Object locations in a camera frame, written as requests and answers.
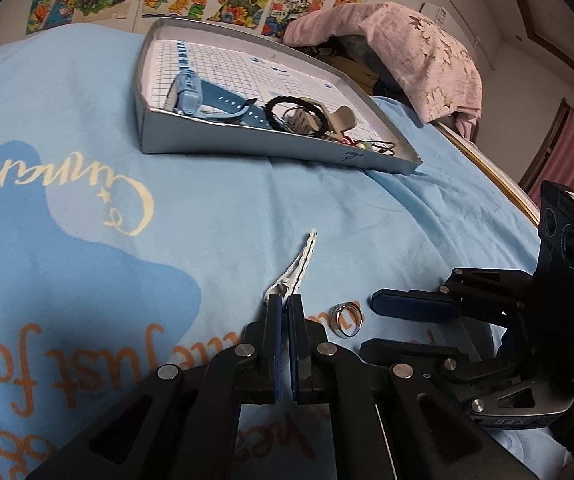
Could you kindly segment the wooden bed frame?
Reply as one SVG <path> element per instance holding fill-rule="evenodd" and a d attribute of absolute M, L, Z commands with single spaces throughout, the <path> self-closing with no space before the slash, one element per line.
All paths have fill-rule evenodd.
<path fill-rule="evenodd" d="M 411 102 L 389 70 L 366 44 L 351 47 L 349 40 L 341 41 L 339 38 L 333 38 L 325 44 L 316 47 L 297 47 L 297 50 L 345 73 L 370 96 L 387 96 L 407 107 L 411 106 Z M 466 140 L 455 130 L 457 117 L 457 114 L 442 117 L 432 122 L 432 125 L 474 166 L 477 166 L 534 226 L 538 226 L 540 210 L 533 200 L 500 167 L 491 162 L 476 144 Z"/>

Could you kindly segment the light blue printed bedsheet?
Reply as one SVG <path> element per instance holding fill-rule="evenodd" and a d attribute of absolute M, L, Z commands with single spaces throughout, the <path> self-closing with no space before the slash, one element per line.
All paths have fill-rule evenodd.
<path fill-rule="evenodd" d="M 532 271 L 535 226 L 436 128 L 378 105 L 410 176 L 273 158 L 147 156 L 143 39 L 70 25 L 0 47 L 0 477 L 21 479 L 165 362 L 232 346 L 317 243 L 301 294 L 325 321 L 456 266 Z"/>

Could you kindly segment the beige hair claw clip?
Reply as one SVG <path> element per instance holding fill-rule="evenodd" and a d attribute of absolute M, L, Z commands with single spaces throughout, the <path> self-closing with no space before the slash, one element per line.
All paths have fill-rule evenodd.
<path fill-rule="evenodd" d="M 327 141 L 351 143 L 345 133 L 357 126 L 357 116 L 349 106 L 340 105 L 337 110 L 330 110 L 316 100 L 302 101 L 303 104 L 287 107 L 281 116 L 291 132 Z"/>

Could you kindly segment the grey shallow cardboard tray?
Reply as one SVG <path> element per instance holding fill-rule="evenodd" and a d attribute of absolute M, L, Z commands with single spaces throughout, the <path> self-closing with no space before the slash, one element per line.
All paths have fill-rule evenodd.
<path fill-rule="evenodd" d="M 201 79 L 256 98 L 270 129 L 216 124 L 164 110 L 182 68 Z M 232 154 L 326 162 L 390 174 L 410 174 L 421 164 L 413 146 L 376 103 L 347 75 L 272 40 L 214 23 L 161 18 L 145 37 L 134 72 L 138 141 L 145 154 Z M 357 126 L 350 144 L 291 132 L 287 107 L 312 99 L 330 110 L 346 105 Z"/>

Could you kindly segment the pink embroidered cloth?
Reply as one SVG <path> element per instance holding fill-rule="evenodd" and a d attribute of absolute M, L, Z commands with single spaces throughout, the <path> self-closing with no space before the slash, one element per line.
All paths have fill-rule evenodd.
<path fill-rule="evenodd" d="M 482 115 L 483 84 L 467 48 L 430 18 L 395 2 L 347 3 L 287 26 L 283 44 L 313 47 L 331 37 L 366 40 L 424 124 L 455 115 L 470 140 Z"/>

